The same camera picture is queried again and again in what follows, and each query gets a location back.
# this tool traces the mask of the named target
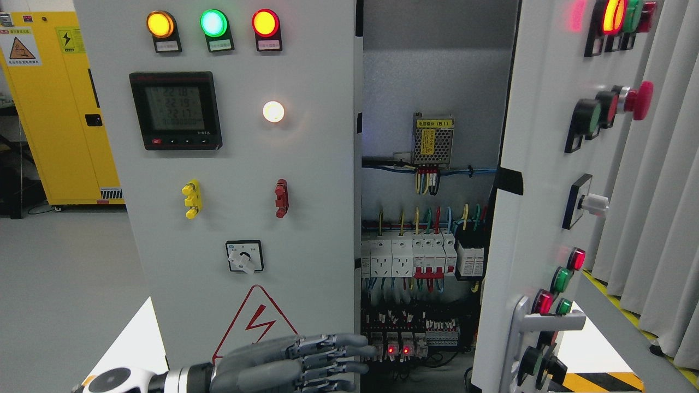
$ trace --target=gray floor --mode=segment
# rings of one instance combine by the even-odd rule
[[[0,392],[70,392],[147,297],[126,213],[0,218]]]
[[[648,351],[648,339],[589,280],[580,280],[575,301],[641,378],[646,393],[697,392],[670,362]]]

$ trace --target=yellow cabinet door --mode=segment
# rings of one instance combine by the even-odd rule
[[[49,203],[123,203],[113,191],[119,180],[106,129],[88,125],[99,124],[101,114],[75,13],[13,13],[12,19],[14,27],[0,28],[2,67]],[[7,42],[14,38],[27,42],[28,54],[13,53]],[[40,65],[16,64],[17,55]]]

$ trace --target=yellow and black hazard tape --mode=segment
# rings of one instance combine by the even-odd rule
[[[634,373],[568,373],[563,386],[549,387],[550,392],[644,392],[643,382]]]

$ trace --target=cabinet door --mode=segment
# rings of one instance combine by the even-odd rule
[[[94,201],[101,195],[64,56],[57,45],[55,20],[65,17],[62,14],[71,13],[33,13],[33,22],[25,22],[22,13],[13,13],[15,26],[3,28],[7,33],[2,34],[35,41],[37,53],[31,55],[41,65],[8,64],[11,55],[6,52],[12,46],[3,44],[2,66],[49,203],[87,203],[85,200]]]
[[[92,87],[89,60],[82,44],[82,34],[75,13],[56,13],[53,18],[56,44],[62,51],[66,72],[71,81],[85,142],[92,158],[99,187],[119,187],[112,150],[99,109],[99,99]]]

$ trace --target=green indicator light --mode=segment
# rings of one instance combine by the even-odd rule
[[[565,292],[571,278],[572,271],[559,267],[559,269],[556,271],[556,277],[554,278],[552,292]]]
[[[556,314],[566,315],[572,310],[572,302],[568,299],[561,299],[558,308],[556,309]]]
[[[206,10],[199,19],[201,29],[209,37],[220,37],[228,30],[228,19],[219,10]]]
[[[624,33],[633,33],[638,28],[638,23],[641,21],[643,14],[643,2],[640,0],[628,0],[626,7],[626,17],[621,30]]]
[[[597,104],[595,107],[595,110],[592,112],[592,116],[590,116],[590,127],[588,128],[587,133],[592,135],[595,133],[595,130],[597,130],[598,124],[600,124],[600,115],[602,114],[602,105]]]

